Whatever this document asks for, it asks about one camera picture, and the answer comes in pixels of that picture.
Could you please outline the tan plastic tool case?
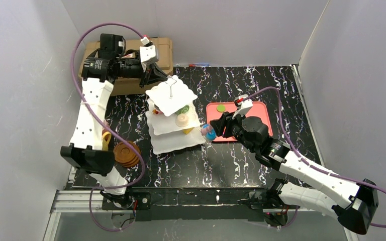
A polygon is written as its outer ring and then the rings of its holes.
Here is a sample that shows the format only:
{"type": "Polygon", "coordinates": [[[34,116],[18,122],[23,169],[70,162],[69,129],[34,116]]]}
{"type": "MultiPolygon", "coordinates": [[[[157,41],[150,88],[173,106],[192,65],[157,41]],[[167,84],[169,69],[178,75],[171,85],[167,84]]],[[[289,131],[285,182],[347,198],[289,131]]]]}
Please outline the tan plastic tool case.
{"type": "Polygon", "coordinates": [[[151,38],[158,61],[143,70],[139,40],[125,40],[114,34],[101,34],[87,43],[78,77],[107,79],[114,85],[111,96],[143,94],[173,74],[173,42],[170,38],[151,38]]]}

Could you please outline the yellow cake slice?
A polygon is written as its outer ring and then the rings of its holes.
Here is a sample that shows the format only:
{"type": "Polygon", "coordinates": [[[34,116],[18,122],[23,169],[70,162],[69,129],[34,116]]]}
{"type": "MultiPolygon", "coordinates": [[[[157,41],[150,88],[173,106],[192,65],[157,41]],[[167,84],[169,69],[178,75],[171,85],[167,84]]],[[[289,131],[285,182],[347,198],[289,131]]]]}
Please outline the yellow cake slice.
{"type": "Polygon", "coordinates": [[[185,134],[185,135],[188,135],[194,128],[189,128],[189,129],[185,129],[183,130],[182,132],[185,134]]]}

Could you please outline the pink cake slice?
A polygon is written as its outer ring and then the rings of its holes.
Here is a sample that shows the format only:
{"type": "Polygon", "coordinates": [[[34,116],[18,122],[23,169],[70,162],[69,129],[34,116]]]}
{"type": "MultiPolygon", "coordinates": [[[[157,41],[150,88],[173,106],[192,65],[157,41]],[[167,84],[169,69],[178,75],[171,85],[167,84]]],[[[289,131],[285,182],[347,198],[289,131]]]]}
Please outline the pink cake slice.
{"type": "Polygon", "coordinates": [[[158,114],[163,114],[163,112],[162,112],[159,108],[154,108],[154,109],[152,110],[152,113],[153,113],[153,114],[156,114],[156,115],[158,115],[158,114]]]}

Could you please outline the white round cake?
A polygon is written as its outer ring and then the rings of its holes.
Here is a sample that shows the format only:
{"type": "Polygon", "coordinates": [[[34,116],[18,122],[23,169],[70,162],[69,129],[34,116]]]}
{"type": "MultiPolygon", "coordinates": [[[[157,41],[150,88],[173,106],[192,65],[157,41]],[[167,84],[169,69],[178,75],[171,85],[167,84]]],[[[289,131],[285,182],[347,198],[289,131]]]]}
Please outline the white round cake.
{"type": "Polygon", "coordinates": [[[189,125],[189,116],[185,113],[177,115],[175,123],[179,127],[186,127],[189,125]]]}

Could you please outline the green roll cake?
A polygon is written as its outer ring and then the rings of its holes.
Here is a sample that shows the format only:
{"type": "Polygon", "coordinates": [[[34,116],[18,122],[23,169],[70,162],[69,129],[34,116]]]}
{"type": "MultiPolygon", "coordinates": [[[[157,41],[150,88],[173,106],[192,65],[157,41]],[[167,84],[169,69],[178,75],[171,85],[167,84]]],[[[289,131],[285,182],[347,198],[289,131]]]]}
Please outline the green roll cake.
{"type": "Polygon", "coordinates": [[[182,107],[182,108],[180,108],[179,110],[177,110],[177,111],[175,112],[175,114],[176,114],[176,115],[186,114],[186,113],[188,113],[189,109],[190,109],[190,106],[187,104],[187,105],[185,105],[184,107],[182,107]]]}

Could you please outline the white three-tier cake stand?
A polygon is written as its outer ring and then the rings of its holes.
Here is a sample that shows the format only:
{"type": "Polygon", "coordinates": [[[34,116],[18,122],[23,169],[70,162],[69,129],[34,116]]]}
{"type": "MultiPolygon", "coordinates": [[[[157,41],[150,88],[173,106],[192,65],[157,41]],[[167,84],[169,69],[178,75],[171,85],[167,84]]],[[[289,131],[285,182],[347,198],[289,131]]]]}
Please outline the white three-tier cake stand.
{"type": "Polygon", "coordinates": [[[170,153],[206,142],[201,134],[202,123],[194,106],[198,96],[178,76],[169,76],[166,81],[145,93],[148,103],[145,115],[154,154],[170,153]],[[187,104],[190,106],[186,113],[189,116],[189,125],[179,127],[175,123],[175,112],[187,104]],[[153,114],[154,108],[159,108],[163,114],[153,114]],[[194,129],[185,135],[182,131],[189,128],[194,129]]]}

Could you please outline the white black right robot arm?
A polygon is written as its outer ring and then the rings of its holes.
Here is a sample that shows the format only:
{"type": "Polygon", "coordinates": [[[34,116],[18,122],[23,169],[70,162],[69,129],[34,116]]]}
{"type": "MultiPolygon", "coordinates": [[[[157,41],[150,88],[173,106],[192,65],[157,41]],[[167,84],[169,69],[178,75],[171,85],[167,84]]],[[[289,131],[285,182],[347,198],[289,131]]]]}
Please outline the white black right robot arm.
{"type": "Polygon", "coordinates": [[[375,183],[363,179],[349,181],[297,155],[290,146],[269,135],[259,117],[234,116],[224,112],[210,122],[218,137],[234,137],[266,167],[293,176],[311,188],[289,182],[276,186],[279,199],[287,205],[302,206],[331,216],[348,230],[365,235],[378,208],[375,183]]]}

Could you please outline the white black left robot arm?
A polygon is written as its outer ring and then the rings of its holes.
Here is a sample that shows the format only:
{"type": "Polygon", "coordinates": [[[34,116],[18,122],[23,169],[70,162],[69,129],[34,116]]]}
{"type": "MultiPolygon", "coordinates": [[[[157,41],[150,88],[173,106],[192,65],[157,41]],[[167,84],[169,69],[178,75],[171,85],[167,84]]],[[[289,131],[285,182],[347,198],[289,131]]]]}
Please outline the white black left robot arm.
{"type": "Polygon", "coordinates": [[[60,155],[72,167],[83,170],[96,179],[103,193],[122,196],[128,181],[114,167],[115,155],[103,149],[105,113],[114,83],[119,78],[137,78],[140,87],[163,79],[163,72],[155,72],[157,49],[143,37],[134,59],[126,58],[126,40],[121,35],[101,34],[99,47],[83,61],[81,74],[74,74],[74,83],[81,103],[78,119],[69,144],[60,149],[60,155]]]}

